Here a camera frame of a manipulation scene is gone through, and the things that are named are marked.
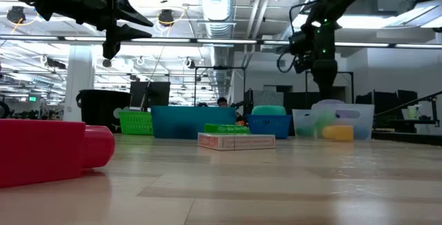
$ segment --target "blue basket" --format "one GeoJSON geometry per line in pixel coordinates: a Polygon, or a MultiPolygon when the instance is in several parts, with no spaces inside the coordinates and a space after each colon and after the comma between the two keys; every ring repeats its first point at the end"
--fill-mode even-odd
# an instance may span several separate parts
{"type": "Polygon", "coordinates": [[[247,115],[250,132],[257,135],[275,135],[276,139],[289,136],[291,115],[247,115]]]}

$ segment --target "person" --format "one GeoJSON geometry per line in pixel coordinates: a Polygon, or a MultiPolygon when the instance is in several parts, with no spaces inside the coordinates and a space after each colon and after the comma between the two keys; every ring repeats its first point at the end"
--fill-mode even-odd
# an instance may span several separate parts
{"type": "Polygon", "coordinates": [[[227,99],[225,99],[224,97],[220,97],[216,101],[216,104],[218,105],[218,107],[227,108],[227,99]]]}

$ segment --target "clear plastic bin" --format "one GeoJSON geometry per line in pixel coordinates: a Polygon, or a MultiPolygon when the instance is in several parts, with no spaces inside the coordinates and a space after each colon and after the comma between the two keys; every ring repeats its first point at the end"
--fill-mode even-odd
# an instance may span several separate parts
{"type": "Polygon", "coordinates": [[[295,136],[314,138],[315,121],[311,110],[292,110],[295,136]]]}
{"type": "Polygon", "coordinates": [[[323,139],[323,128],[333,125],[354,127],[355,140],[372,138],[374,105],[314,104],[311,116],[315,121],[315,138],[323,139]]]}

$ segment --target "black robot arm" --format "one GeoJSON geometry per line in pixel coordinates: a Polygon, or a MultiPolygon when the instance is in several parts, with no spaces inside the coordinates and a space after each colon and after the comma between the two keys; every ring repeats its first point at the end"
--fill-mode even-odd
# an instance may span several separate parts
{"type": "Polygon", "coordinates": [[[312,4],[301,31],[290,38],[290,53],[295,56],[297,73],[311,69],[321,99],[329,99],[338,72],[334,32],[338,19],[356,0],[318,0],[312,4]]]}
{"type": "Polygon", "coordinates": [[[124,19],[142,26],[153,24],[138,13],[128,0],[19,0],[35,7],[39,15],[49,21],[54,13],[70,17],[78,24],[88,23],[99,31],[106,30],[103,56],[112,59],[119,51],[121,41],[150,38],[151,34],[131,28],[117,26],[118,19],[124,19]]]}

